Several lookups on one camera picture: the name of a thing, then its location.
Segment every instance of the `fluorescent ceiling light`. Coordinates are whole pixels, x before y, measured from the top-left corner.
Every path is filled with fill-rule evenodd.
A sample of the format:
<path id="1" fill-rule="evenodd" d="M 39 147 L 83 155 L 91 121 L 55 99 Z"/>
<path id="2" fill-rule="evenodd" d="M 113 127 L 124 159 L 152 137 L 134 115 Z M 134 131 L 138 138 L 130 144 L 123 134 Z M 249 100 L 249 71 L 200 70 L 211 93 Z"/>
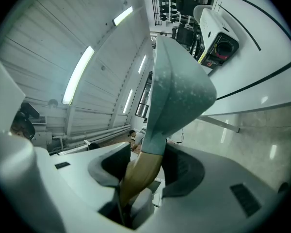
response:
<path id="1" fill-rule="evenodd" d="M 276 155 L 277 145 L 272 145 L 271 152 L 270 152 L 270 159 L 272 160 Z"/>
<path id="2" fill-rule="evenodd" d="M 139 67 L 138 73 L 140 73 L 140 71 L 141 71 L 141 69 L 142 69 L 142 66 L 143 66 L 145 60 L 146 60 L 146 56 L 144 56 L 144 59 L 143 59 L 142 62 L 141 62 L 141 65 L 140 65 L 140 67 Z"/>
<path id="3" fill-rule="evenodd" d="M 224 143 L 226 131 L 227 131 L 227 128 L 224 128 L 223 133 L 222 133 L 222 137 L 221 137 L 221 143 Z"/>
<path id="4" fill-rule="evenodd" d="M 127 109 L 131 94 L 132 94 L 132 90 L 130 90 L 130 92 L 129 92 L 129 95 L 128 95 L 128 98 L 127 98 L 127 101 L 126 101 L 126 104 L 125 104 L 125 107 L 124 107 L 124 111 L 123 111 L 124 114 L 126 112 L 126 109 Z"/>
<path id="5" fill-rule="evenodd" d="M 76 68 L 74 68 L 74 71 L 70 77 L 69 83 L 67 85 L 65 95 L 63 98 L 63 104 L 70 105 L 73 100 L 74 93 L 76 92 L 78 83 L 80 81 L 80 78 L 82 76 L 82 73 L 84 72 L 88 62 L 92 58 L 94 54 L 94 50 L 91 46 L 88 46 L 85 50 L 84 54 L 81 56 L 79 62 L 76 65 Z"/>
<path id="6" fill-rule="evenodd" d="M 115 26 L 119 25 L 120 22 L 127 17 L 130 13 L 132 12 L 132 7 L 129 7 L 126 11 L 124 11 L 123 13 L 121 13 L 117 18 L 113 19 L 113 23 Z"/>

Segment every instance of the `white machine housing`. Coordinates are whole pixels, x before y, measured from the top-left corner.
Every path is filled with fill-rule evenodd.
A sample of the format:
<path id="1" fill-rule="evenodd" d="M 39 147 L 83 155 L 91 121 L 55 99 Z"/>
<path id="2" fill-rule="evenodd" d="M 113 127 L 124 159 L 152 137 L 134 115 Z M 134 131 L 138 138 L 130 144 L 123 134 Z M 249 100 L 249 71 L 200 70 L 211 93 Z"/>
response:
<path id="1" fill-rule="evenodd" d="M 206 8 L 203 10 L 199 26 L 204 42 L 204 52 L 198 63 L 210 68 L 220 66 L 239 48 L 238 37 L 232 28 L 213 10 Z"/>

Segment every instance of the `pipe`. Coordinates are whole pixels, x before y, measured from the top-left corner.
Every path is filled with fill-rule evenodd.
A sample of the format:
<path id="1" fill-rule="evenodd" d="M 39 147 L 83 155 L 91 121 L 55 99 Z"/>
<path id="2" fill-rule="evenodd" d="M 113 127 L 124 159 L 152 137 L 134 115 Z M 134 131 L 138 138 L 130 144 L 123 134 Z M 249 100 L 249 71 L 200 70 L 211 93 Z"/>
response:
<path id="1" fill-rule="evenodd" d="M 71 141 L 71 142 L 76 141 L 76 140 L 84 140 L 84 139 L 87 139 L 89 137 L 101 135 L 104 133 L 108 133 L 108 132 L 112 132 L 112 131 L 116 131 L 116 130 L 120 130 L 120 129 L 124 129 L 124 128 L 128 128 L 128 127 L 130 127 L 130 124 L 125 125 L 125 126 L 121 126 L 121 127 L 117 127 L 117 128 L 113 128 L 113 129 L 109 129 L 109 130 L 103 130 L 103 131 L 99 131 L 99 132 L 89 133 L 89 134 L 81 134 L 81 135 L 76 135 L 76 136 L 64 135 L 63 139 L 65 139 L 66 141 Z"/>
<path id="2" fill-rule="evenodd" d="M 54 136 L 53 139 L 60 139 L 60 146 L 61 146 L 62 151 L 64 151 L 63 136 L 62 135 L 60 135 L 60 136 Z"/>
<path id="3" fill-rule="evenodd" d="M 116 133 L 128 130 L 128 129 L 120 129 L 120 130 L 117 130 L 117 131 L 112 132 L 112 133 L 109 132 L 107 134 L 102 134 L 102 135 L 99 135 L 99 136 L 96 136 L 96 137 L 92 137 L 92 138 L 89 138 L 89 139 L 83 139 L 82 141 L 78 141 L 78 142 L 74 142 L 74 143 L 68 143 L 68 144 L 66 144 L 66 148 L 76 147 L 77 145 L 84 144 L 84 140 L 88 140 L 89 142 L 94 142 L 94 141 L 99 140 L 101 138 L 104 138 L 104 137 L 107 137 L 107 136 L 111 136 L 111 135 L 114 135 Z"/>
<path id="4" fill-rule="evenodd" d="M 58 136 L 64 136 L 65 133 L 54 133 L 52 132 L 52 138 L 58 137 Z"/>
<path id="5" fill-rule="evenodd" d="M 106 140 L 112 139 L 112 138 L 114 138 L 114 137 L 116 137 L 116 136 L 118 136 L 118 135 L 125 134 L 125 133 L 128 132 L 128 131 L 129 131 L 128 129 L 127 129 L 127 130 L 123 130 L 123 131 L 120 131 L 120 132 L 118 132 L 118 133 L 116 133 L 116 134 L 109 135 L 109 136 L 107 136 L 107 137 L 104 137 L 104 138 L 98 139 L 98 140 L 96 140 L 96 141 L 93 140 L 92 142 L 95 142 L 95 143 L 103 142 L 103 141 L 106 141 Z M 79 146 L 82 146 L 82 145 L 84 145 L 84 141 L 80 141 L 80 142 L 72 143 L 72 144 L 70 144 L 70 145 L 71 145 L 70 147 L 66 147 L 66 148 L 64 148 L 64 151 L 66 151 L 66 150 L 70 150 L 70 149 L 73 149 L 73 148 L 77 148 L 77 147 L 79 147 Z"/>

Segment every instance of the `white wall panel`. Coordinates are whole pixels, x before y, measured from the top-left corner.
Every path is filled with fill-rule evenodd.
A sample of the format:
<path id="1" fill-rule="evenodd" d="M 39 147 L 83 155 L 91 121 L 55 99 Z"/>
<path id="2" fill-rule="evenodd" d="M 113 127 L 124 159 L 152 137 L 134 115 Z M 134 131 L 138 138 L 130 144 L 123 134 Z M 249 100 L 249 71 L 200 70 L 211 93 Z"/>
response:
<path id="1" fill-rule="evenodd" d="M 113 31 L 112 19 L 130 6 L 137 10 L 143 0 L 35 0 L 14 22 L 1 44 L 0 59 L 26 100 L 47 115 L 48 130 L 64 132 L 68 106 L 62 104 L 63 95 L 88 46 L 99 56 L 82 76 L 71 132 L 108 128 L 116 103 L 122 103 L 118 98 L 131 64 L 151 48 L 148 44 L 137 53 L 149 36 L 144 9 Z M 135 86 L 138 77 L 132 78 Z M 50 99 L 58 101 L 58 108 L 47 106 Z M 126 119 L 118 116 L 114 126 Z"/>
<path id="2" fill-rule="evenodd" d="M 154 58 L 150 59 L 148 62 L 148 66 L 145 69 L 145 71 L 142 73 L 142 76 L 139 80 L 139 83 L 137 84 L 137 88 L 136 91 L 134 92 L 134 99 L 131 102 L 131 106 L 129 109 L 129 116 L 128 116 L 128 120 L 127 123 L 131 124 L 131 128 L 134 129 L 138 129 L 141 128 L 141 124 L 143 122 L 143 119 L 141 117 L 135 116 L 136 110 L 138 108 L 139 105 L 139 101 L 141 99 L 144 87 L 146 85 L 146 81 L 148 79 L 149 73 L 150 71 L 153 71 L 153 66 L 154 66 Z"/>
<path id="3" fill-rule="evenodd" d="M 122 108 L 124 108 L 125 103 L 127 101 L 127 98 L 129 96 L 129 92 L 132 89 L 133 93 L 132 93 L 131 98 L 130 98 L 129 103 L 128 103 L 128 108 L 127 108 L 127 111 L 126 111 L 127 114 L 130 113 L 130 108 L 131 108 L 131 106 L 132 106 L 132 104 L 134 102 L 134 98 L 135 98 L 137 90 L 144 88 L 144 86 L 140 87 L 138 85 L 139 85 L 139 82 L 140 82 L 143 74 L 148 70 L 150 64 L 152 63 L 152 58 L 147 57 L 145 62 L 144 62 L 144 64 L 143 64 L 141 72 L 138 73 L 138 70 L 139 70 L 140 64 L 142 62 L 143 56 L 144 56 L 144 54 L 141 54 L 139 56 L 139 60 L 140 61 L 137 62 L 136 66 L 134 67 L 133 73 L 132 73 L 132 75 L 130 77 L 129 83 L 128 83 L 127 88 L 125 90 L 124 99 L 123 99 L 123 101 L 121 103 Z"/>
<path id="4" fill-rule="evenodd" d="M 120 126 L 124 126 L 125 125 L 125 122 L 127 120 L 127 115 L 118 115 L 115 119 L 115 122 L 114 122 L 114 127 L 120 127 Z"/>

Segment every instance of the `chair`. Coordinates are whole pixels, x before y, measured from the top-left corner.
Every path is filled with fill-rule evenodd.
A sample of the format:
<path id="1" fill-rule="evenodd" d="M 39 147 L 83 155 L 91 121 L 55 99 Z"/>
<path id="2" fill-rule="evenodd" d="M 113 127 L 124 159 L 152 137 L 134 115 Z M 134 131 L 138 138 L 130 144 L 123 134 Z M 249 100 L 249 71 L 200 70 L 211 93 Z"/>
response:
<path id="1" fill-rule="evenodd" d="M 190 46 L 193 43 L 194 32 L 184 28 L 184 25 L 181 24 L 178 28 L 176 41 L 181 45 Z"/>
<path id="2" fill-rule="evenodd" d="M 198 5 L 194 8 L 193 15 L 195 21 L 199 24 L 204 9 L 212 9 L 212 5 Z"/>
<path id="3" fill-rule="evenodd" d="M 171 38 L 172 39 L 175 39 L 176 38 L 176 35 L 177 35 L 177 29 L 176 28 L 172 28 L 171 30 L 173 32 L 173 34 L 171 35 Z"/>

